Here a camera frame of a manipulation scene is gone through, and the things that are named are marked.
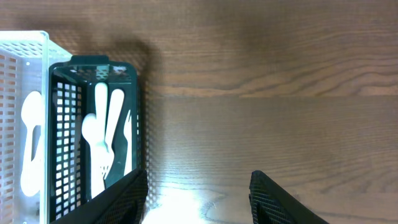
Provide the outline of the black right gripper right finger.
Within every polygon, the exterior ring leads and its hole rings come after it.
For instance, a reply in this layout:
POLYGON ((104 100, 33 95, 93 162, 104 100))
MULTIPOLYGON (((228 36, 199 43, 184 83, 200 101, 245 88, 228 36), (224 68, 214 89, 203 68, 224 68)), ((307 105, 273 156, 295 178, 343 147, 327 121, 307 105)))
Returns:
POLYGON ((252 172, 249 189, 254 224, 327 224, 260 170, 252 172))

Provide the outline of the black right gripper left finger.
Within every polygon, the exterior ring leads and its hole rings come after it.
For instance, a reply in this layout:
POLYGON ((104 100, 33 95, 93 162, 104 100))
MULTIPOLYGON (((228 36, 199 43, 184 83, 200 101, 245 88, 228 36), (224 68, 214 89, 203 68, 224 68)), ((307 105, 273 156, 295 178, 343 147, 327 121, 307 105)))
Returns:
POLYGON ((135 169, 55 224, 140 224, 148 194, 147 171, 135 169))

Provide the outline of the white plastic fork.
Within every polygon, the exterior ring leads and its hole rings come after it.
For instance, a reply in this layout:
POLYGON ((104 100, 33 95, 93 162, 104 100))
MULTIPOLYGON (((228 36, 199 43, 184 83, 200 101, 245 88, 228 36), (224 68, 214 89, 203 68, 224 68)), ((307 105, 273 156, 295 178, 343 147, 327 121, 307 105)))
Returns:
POLYGON ((127 141, 127 149, 126 149, 126 161, 124 166, 124 175, 127 175, 132 171, 132 121, 131 121, 131 110, 127 112, 126 120, 124 123, 124 137, 127 141))
POLYGON ((106 179, 113 161, 114 153, 111 152, 111 148, 107 145, 105 141, 106 132, 106 115, 108 108, 108 86, 105 83, 97 83, 95 86, 95 110, 96 110, 96 120, 98 123, 98 136, 99 136, 99 147, 102 155, 100 156, 100 167, 103 179, 106 179))
POLYGON ((110 149, 112 146, 112 141, 114 133, 116 131, 119 115, 123 107, 123 101, 124 92, 122 91, 122 89, 113 90, 109 102, 108 119, 105 132, 105 143, 107 144, 108 149, 110 149))

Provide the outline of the white plastic spoon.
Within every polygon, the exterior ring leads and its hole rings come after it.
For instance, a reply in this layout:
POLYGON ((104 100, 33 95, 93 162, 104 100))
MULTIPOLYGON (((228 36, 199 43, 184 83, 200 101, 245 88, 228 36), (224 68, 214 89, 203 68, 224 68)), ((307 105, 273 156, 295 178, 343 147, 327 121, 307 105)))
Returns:
POLYGON ((105 190, 99 124, 95 114, 89 113, 84 117, 81 133, 90 147, 90 190, 91 198, 94 199, 105 190))
POLYGON ((21 190, 27 197, 33 197, 40 191, 40 183, 43 179, 41 160, 44 145, 41 136, 39 137, 35 156, 32 158, 34 129, 36 126, 43 124, 43 113, 42 95, 38 91, 30 92, 24 100, 21 109, 22 122, 27 128, 21 173, 21 190))

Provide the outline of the clear perforated plastic basket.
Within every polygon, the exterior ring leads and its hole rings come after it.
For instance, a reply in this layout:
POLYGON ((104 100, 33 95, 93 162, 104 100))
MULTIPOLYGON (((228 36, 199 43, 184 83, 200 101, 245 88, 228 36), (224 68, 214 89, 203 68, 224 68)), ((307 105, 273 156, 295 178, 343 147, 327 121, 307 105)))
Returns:
POLYGON ((1 223, 46 223, 47 95, 49 67, 71 59, 71 53, 51 41, 42 30, 1 32, 1 223), (44 145, 40 191, 27 197, 21 190, 21 173, 27 128, 21 109, 27 95, 42 95, 43 124, 34 129, 32 158, 39 137, 44 145))

